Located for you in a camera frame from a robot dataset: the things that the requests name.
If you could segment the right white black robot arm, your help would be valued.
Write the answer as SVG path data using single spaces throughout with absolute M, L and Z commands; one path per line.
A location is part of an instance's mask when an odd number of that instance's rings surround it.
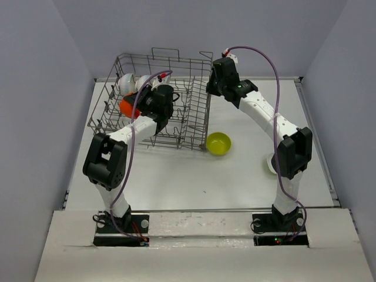
M 269 166 L 277 174 L 276 198 L 271 213 L 258 220 L 258 229 L 261 233 L 286 231 L 296 223 L 302 208 L 297 196 L 303 172 L 312 158 L 312 131 L 289 122 L 265 100 L 253 82 L 241 80 L 236 60 L 230 56 L 213 62 L 206 92 L 224 97 L 253 119 L 273 141 Z

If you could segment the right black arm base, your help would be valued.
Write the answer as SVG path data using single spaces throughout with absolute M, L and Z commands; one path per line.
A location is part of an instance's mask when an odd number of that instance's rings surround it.
M 250 228 L 254 233 L 255 246 L 309 246 L 304 216 L 296 207 L 287 214 L 274 206 L 271 211 L 252 215 Z

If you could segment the lime green bowl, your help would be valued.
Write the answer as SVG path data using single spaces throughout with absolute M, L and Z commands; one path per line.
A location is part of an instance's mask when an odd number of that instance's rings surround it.
M 223 132 L 214 132 L 206 140 L 207 150 L 214 156 L 224 156 L 231 149 L 231 139 Z

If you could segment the orange bowl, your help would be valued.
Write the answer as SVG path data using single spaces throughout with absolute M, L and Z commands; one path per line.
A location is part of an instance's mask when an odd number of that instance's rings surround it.
M 131 118 L 132 117 L 132 111 L 133 111 L 133 106 L 127 102 L 125 100 L 125 97 L 127 96 L 130 96 L 130 95 L 133 95 L 132 92 L 128 93 L 127 95 L 125 95 L 123 97 L 123 99 L 121 100 L 121 102 L 119 103 L 119 109 L 120 109 L 120 112 L 125 115 L 126 117 L 128 118 Z

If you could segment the white round bowl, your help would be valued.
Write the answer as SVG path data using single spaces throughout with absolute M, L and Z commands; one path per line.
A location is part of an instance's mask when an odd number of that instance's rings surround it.
M 135 88 L 136 91 L 138 92 L 139 90 L 147 87 L 147 86 L 152 86 L 152 79 L 150 80 L 150 75 L 143 75 L 141 76 L 135 83 Z
M 170 76 L 164 78 L 156 78 L 152 83 L 152 88 L 158 88 L 160 85 L 168 85 L 170 83 Z
M 134 73 L 127 73 L 118 80 L 121 95 L 125 96 L 136 91 L 136 80 Z

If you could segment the white square bowl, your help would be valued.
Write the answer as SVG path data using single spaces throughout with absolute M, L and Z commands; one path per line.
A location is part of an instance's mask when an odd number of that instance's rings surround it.
M 277 174 L 277 172 L 275 171 L 273 164 L 272 164 L 273 157 L 274 157 L 273 153 L 268 154 L 267 157 L 266 157 L 266 163 L 267 163 L 267 167 L 268 167 L 269 171 L 272 174 Z

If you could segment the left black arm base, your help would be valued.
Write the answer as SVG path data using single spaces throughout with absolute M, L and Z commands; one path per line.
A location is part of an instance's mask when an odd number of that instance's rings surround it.
M 150 216 L 146 213 L 132 213 L 125 223 L 107 212 L 99 211 L 92 216 L 95 222 L 93 244 L 96 247 L 149 247 Z

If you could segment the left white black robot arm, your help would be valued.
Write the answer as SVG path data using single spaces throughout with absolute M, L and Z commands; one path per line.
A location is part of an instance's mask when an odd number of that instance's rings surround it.
M 170 85 L 145 86 L 140 93 L 123 99 L 140 114 L 129 125 L 110 134 L 97 133 L 89 146 L 83 174 L 98 189 L 105 205 L 105 224 L 124 232 L 131 223 L 132 209 L 123 185 L 130 175 L 135 146 L 164 129 L 173 115 L 174 95 Z

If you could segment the grey wire dish rack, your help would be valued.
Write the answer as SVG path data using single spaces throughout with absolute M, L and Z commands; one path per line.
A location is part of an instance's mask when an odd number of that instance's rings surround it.
M 127 73 L 136 78 L 158 71 L 171 70 L 170 85 L 176 91 L 174 112 L 167 126 L 156 136 L 143 142 L 147 147 L 171 147 L 203 151 L 209 127 L 210 96 L 206 93 L 213 54 L 201 51 L 199 57 L 185 58 L 178 49 L 152 48 L 150 54 L 123 53 L 118 55 L 105 78 L 96 78 L 97 94 L 87 126 L 94 133 L 112 133 L 129 124 L 121 114 L 122 99 L 119 79 Z

